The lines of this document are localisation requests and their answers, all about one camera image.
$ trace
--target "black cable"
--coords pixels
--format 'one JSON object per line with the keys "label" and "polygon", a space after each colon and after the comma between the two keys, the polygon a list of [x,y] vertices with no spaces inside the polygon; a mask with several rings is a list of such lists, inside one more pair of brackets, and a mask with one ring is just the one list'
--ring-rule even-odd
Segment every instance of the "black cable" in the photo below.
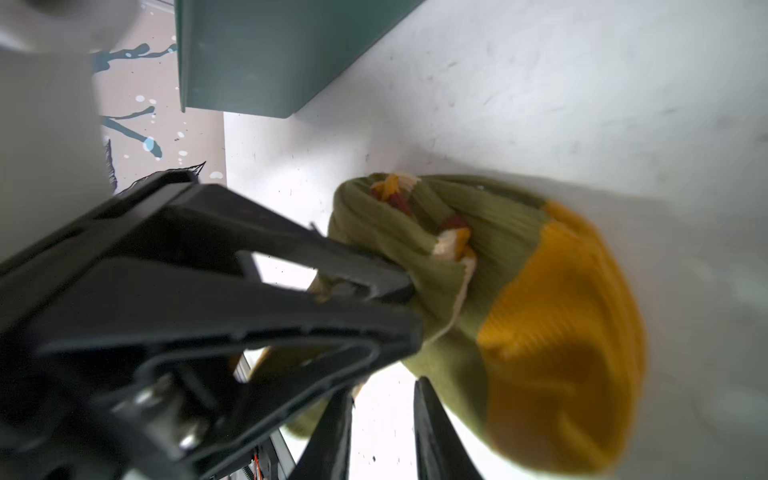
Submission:
{"label": "black cable", "polygon": [[245,476],[248,477],[248,480],[256,480],[253,477],[253,472],[250,470],[250,467],[248,465],[243,467],[243,473],[245,473]]}

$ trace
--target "metal bolt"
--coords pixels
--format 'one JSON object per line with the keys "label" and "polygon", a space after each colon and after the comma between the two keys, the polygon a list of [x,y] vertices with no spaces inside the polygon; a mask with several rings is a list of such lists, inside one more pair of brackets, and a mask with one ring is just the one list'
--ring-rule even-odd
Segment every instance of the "metal bolt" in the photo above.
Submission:
{"label": "metal bolt", "polygon": [[134,404],[142,409],[148,409],[160,403],[174,383],[170,373],[162,375],[155,383],[144,387],[134,397]]}
{"label": "metal bolt", "polygon": [[185,452],[198,447],[208,431],[206,419],[190,419],[179,425],[179,448]]}

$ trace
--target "beige wall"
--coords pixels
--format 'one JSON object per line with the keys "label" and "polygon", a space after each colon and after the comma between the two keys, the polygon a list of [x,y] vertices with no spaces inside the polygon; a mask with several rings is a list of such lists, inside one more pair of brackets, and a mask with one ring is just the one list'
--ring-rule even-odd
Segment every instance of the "beige wall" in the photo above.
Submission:
{"label": "beige wall", "polygon": [[141,7],[112,52],[92,56],[116,191],[155,171],[203,162],[200,181],[226,184],[223,116],[194,108],[181,113],[174,15],[169,8]]}

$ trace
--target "knit fabric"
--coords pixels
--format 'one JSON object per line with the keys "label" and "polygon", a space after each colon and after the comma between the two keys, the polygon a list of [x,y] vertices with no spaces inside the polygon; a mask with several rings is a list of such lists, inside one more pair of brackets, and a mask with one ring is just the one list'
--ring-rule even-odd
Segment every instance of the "knit fabric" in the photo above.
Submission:
{"label": "knit fabric", "polygon": [[[409,272],[425,342],[404,363],[480,439],[547,472],[616,462],[641,395],[644,328],[585,219],[488,178],[375,174],[336,191],[329,237]],[[315,410],[295,429],[311,432]]]}

